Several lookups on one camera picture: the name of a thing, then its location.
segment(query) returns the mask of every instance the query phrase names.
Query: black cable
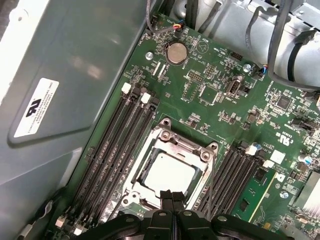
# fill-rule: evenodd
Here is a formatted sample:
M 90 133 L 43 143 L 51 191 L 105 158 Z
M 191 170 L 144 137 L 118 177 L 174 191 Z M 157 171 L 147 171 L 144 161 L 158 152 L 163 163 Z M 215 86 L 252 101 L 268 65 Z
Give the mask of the black cable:
M 277 12 L 269 12 L 267 10 L 265 10 L 262 6 L 258 6 L 254 13 L 253 13 L 253 16 L 248 24 L 248 27 L 246 28 L 246 31 L 245 31 L 245 44 L 246 44 L 246 47 L 248 48 L 249 50 L 249 53 L 251 55 L 251 60 L 259 67 L 259 68 L 263 68 L 264 65 L 261 64 L 255 54 L 254 54 L 254 50 L 252 48 L 252 43 L 251 43 L 251 29 L 252 29 L 252 26 L 255 24 L 255 22 L 257 21 L 258 17 L 259 17 L 259 12 L 265 14 L 265 15 L 268 15 L 268 16 L 274 16 L 274 15 L 277 15 Z
M 288 67 L 287 67 L 287 72 L 288 72 L 288 79 L 291 82 L 296 82 L 295 80 L 295 62 L 297 55 L 303 46 L 302 43 L 296 44 L 290 54 L 289 61 L 288 61 Z
M 163 13 L 166 16 L 169 16 L 175 2 L 176 0 L 165 0 L 159 9 L 159 12 Z
M 161 28 L 159 30 L 155 30 L 152 27 L 152 24 L 151 24 L 151 21 L 150 21 L 150 9 L 151 9 L 151 0 L 146 0 L 145 20 L 146 20 L 146 24 L 147 24 L 148 28 L 150 29 L 150 31 L 153 34 L 162 34 L 162 33 L 174 30 L 173 26 L 168 26 L 168 27 Z
M 191 27 L 191 21 L 192 21 L 192 6 L 194 1 L 193 0 L 186 0 L 186 6 L 185 6 L 185 25 L 187 27 Z
M 292 3 L 293 3 L 293 0 L 282 0 L 279 7 L 279 11 L 275 20 L 274 29 L 271 36 L 269 51 L 268 51 L 268 76 L 274 82 L 288 86 L 288 87 L 298 88 L 307 92 L 320 90 L 320 87 L 318 86 L 308 86 L 308 85 L 292 82 L 275 73 L 276 57 L 277 57 L 279 45 L 281 42 L 281 38 L 285 29 L 286 19 L 288 14 L 290 13 Z
M 196 29 L 198 7 L 199 7 L 199 0 L 193 0 L 192 9 L 191 9 L 191 23 L 190 23 L 190 28 L 192 28 L 193 30 Z
M 200 28 L 198 30 L 198 32 L 200 34 L 203 34 L 205 32 L 205 30 L 209 27 L 210 23 L 212 23 L 215 16 L 217 15 L 217 12 L 219 11 L 220 7 L 221 7 L 221 3 L 216 1 L 213 8 L 211 9 L 208 17 L 206 18 L 206 20 L 204 20 L 204 22 L 202 23 L 202 25 L 200 26 Z
M 308 30 L 301 32 L 295 39 L 294 39 L 294 48 L 292 49 L 292 52 L 290 54 L 289 60 L 288 60 L 288 67 L 287 67 L 287 73 L 288 73 L 288 79 L 291 82 L 295 82 L 295 64 L 296 64 L 296 58 L 297 55 L 302 48 L 302 46 L 307 45 L 316 34 L 316 30 Z

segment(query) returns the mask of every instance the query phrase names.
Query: integrated circuit chip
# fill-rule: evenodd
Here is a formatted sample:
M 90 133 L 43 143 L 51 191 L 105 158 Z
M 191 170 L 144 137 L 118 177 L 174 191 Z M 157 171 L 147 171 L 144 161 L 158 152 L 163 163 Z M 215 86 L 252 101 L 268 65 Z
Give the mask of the integrated circuit chip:
M 244 212 L 247 209 L 248 205 L 249 203 L 246 200 L 242 199 L 239 208 L 242 212 Z
M 264 179 L 264 177 L 265 177 L 266 174 L 267 174 L 267 171 L 265 171 L 265 170 L 262 169 L 262 168 L 259 168 L 259 169 L 256 171 L 256 173 L 255 173 L 255 175 L 254 175 L 254 178 L 255 178 L 256 180 L 258 180 L 259 182 L 261 182 L 261 181 Z
M 200 99 L 205 101 L 206 103 L 212 105 L 215 101 L 215 98 L 217 96 L 217 91 L 209 86 L 205 86 L 201 95 Z
M 279 101 L 276 103 L 276 105 L 283 110 L 287 110 L 290 102 L 291 102 L 290 98 L 286 96 L 281 96 Z

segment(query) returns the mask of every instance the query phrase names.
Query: small white sticker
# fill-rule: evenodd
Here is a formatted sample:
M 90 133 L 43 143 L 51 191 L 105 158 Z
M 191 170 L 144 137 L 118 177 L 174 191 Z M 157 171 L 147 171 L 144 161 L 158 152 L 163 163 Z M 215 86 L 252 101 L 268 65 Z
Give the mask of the small white sticker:
M 59 85 L 58 81 L 41 78 L 22 116 L 14 137 L 35 134 Z
M 274 150 L 271 157 L 270 157 L 270 160 L 274 161 L 275 163 L 277 164 L 281 164 L 282 161 L 285 159 L 285 154 L 278 151 L 278 150 Z

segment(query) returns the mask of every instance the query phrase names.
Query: screw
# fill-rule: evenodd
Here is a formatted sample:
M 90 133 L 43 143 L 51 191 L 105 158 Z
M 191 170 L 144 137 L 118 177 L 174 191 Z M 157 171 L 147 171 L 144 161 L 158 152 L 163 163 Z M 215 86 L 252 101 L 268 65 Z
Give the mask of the screw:
M 289 193 L 287 193 L 286 191 L 280 192 L 280 198 L 287 199 L 288 197 L 289 197 Z
M 297 16 L 302 16 L 304 13 L 305 13 L 304 11 L 300 10 L 300 11 L 298 11 L 298 12 L 296 13 L 296 15 L 297 15 Z
M 184 212 L 183 212 L 183 215 L 185 215 L 185 216 L 191 216 L 191 215 L 192 215 L 192 212 L 190 212 L 190 211 L 184 211 Z
M 204 159 L 204 160 L 208 160 L 210 158 L 210 153 L 208 153 L 207 151 L 203 152 L 201 154 L 201 157 Z
M 167 131 L 164 131 L 162 134 L 161 134 L 161 137 L 163 140 L 169 140 L 170 139 L 170 133 L 167 132 Z
M 148 51 L 146 54 L 145 54 L 145 59 L 147 60 L 152 60 L 154 58 L 154 54 L 150 51 Z
M 251 70 L 251 65 L 250 65 L 250 64 L 245 64 L 245 65 L 243 65 L 243 71 L 244 71 L 245 73 L 250 72 L 250 70 Z
M 228 219 L 225 216 L 218 216 L 220 222 L 226 222 Z

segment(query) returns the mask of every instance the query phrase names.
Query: gray metal panel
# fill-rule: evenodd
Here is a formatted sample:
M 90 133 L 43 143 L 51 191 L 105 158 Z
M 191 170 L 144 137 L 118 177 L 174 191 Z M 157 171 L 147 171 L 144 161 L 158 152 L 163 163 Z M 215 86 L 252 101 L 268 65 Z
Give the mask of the gray metal panel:
M 65 184 L 143 29 L 145 1 L 52 0 L 0 106 L 0 239 Z M 14 138 L 40 80 L 59 81 L 34 135 Z

